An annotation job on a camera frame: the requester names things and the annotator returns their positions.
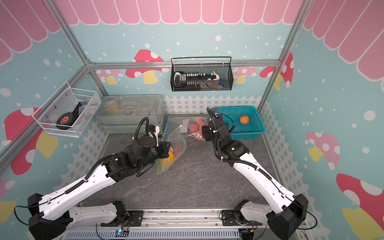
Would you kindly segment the clear blue zip-top bag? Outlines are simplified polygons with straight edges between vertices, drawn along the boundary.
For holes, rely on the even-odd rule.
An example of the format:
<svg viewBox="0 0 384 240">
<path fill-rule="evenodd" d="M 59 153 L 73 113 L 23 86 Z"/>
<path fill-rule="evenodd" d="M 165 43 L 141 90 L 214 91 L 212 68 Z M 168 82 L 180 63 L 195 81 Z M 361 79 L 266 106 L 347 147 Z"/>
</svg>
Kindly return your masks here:
<svg viewBox="0 0 384 240">
<path fill-rule="evenodd" d="M 196 117 L 202 117 L 206 123 L 205 125 L 208 124 L 209 117 L 207 115 L 170 115 L 168 116 L 166 118 L 167 121 L 164 128 L 163 140 L 164 141 L 166 140 L 166 135 L 168 132 L 172 132 L 179 125 L 182 125 L 181 131 L 186 141 L 195 139 L 194 134 L 189 133 L 189 126 L 192 124 L 196 124 L 195 123 Z"/>
</svg>

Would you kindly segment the large pink peach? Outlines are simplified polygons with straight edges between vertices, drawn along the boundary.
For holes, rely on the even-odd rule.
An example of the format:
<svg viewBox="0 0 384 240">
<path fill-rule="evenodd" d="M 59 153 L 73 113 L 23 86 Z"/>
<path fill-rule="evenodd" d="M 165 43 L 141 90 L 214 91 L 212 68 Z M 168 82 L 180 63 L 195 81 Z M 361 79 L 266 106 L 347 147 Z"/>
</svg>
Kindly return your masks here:
<svg viewBox="0 0 384 240">
<path fill-rule="evenodd" d="M 197 124 L 192 124 L 189 126 L 189 133 L 190 134 L 194 134 L 198 130 L 199 130 L 199 126 Z"/>
</svg>

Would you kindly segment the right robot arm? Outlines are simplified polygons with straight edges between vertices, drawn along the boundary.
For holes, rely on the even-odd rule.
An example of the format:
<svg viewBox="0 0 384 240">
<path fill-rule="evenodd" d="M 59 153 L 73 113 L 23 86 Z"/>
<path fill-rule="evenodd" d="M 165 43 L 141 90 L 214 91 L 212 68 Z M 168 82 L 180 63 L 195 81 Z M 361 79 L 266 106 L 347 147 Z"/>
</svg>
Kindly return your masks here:
<svg viewBox="0 0 384 240">
<path fill-rule="evenodd" d="M 240 226 L 249 223 L 266 225 L 281 240 L 288 240 L 296 230 L 302 230 L 307 216 L 314 217 L 308 210 L 308 199 L 281 185 L 242 142 L 233 140 L 231 133 L 235 127 L 229 128 L 223 114 L 210 108 L 207 112 L 210 121 L 202 127 L 202 133 L 207 142 L 212 142 L 215 157 L 245 176 L 268 202 L 258 205 L 249 200 L 241 201 L 234 208 L 236 223 Z"/>
</svg>

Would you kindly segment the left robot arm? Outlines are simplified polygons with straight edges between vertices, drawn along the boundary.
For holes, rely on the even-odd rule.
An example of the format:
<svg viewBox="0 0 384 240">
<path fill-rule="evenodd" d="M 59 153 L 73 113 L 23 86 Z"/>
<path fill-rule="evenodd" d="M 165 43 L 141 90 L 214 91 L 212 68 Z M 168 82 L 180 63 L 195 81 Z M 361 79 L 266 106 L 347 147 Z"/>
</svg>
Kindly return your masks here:
<svg viewBox="0 0 384 240">
<path fill-rule="evenodd" d="M 169 157 L 172 144 L 159 141 L 159 131 L 144 117 L 138 124 L 132 143 L 123 151 L 99 159 L 77 181 L 51 194 L 34 194 L 26 208 L 31 217 L 25 224 L 36 240 L 53 240 L 70 228 L 94 224 L 100 227 L 128 228 L 132 222 L 121 201 L 78 207 L 94 193 L 128 177 L 140 177 L 160 159 Z"/>
</svg>

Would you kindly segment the pink peach front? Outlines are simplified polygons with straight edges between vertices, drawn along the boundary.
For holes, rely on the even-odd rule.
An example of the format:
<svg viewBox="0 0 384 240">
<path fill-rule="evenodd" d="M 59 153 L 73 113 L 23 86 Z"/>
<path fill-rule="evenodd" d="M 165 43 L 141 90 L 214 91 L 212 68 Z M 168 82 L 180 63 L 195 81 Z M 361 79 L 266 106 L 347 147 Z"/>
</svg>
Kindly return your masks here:
<svg viewBox="0 0 384 240">
<path fill-rule="evenodd" d="M 174 156 L 181 155 L 184 152 L 184 148 L 181 145 L 175 145 L 170 148 L 170 151 L 174 153 Z"/>
</svg>

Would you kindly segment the green zipper bag with coasters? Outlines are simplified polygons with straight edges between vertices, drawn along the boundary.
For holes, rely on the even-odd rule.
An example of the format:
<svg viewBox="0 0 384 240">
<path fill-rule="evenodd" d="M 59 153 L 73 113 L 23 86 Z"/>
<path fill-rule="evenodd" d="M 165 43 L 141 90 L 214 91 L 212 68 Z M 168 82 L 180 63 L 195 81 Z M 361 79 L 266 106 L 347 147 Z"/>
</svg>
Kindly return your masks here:
<svg viewBox="0 0 384 240">
<path fill-rule="evenodd" d="M 177 126 L 172 132 L 166 135 L 166 142 L 171 143 L 169 149 L 169 157 L 157 160 L 157 175 L 168 171 L 168 169 L 175 163 L 175 161 L 185 152 L 187 143 L 182 135 L 182 125 Z"/>
</svg>

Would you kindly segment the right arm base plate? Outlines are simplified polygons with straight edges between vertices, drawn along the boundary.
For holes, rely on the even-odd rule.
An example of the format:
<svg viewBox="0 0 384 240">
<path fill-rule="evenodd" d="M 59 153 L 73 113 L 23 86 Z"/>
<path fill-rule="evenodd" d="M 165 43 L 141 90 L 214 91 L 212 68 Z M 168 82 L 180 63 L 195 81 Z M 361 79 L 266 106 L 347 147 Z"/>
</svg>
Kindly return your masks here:
<svg viewBox="0 0 384 240">
<path fill-rule="evenodd" d="M 247 221 L 245 218 L 235 210 L 222 210 L 219 213 L 219 220 L 222 221 L 223 226 L 262 226 L 263 224 L 255 221 Z"/>
</svg>

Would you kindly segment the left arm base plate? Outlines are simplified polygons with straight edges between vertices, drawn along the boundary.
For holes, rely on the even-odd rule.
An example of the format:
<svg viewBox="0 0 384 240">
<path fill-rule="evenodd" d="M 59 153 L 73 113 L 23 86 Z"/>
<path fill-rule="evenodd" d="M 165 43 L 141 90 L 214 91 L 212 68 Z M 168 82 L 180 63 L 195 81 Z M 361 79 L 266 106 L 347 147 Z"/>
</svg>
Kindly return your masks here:
<svg viewBox="0 0 384 240">
<path fill-rule="evenodd" d="M 126 211 L 118 215 L 110 223 L 101 223 L 101 227 L 140 227 L 144 211 Z"/>
</svg>

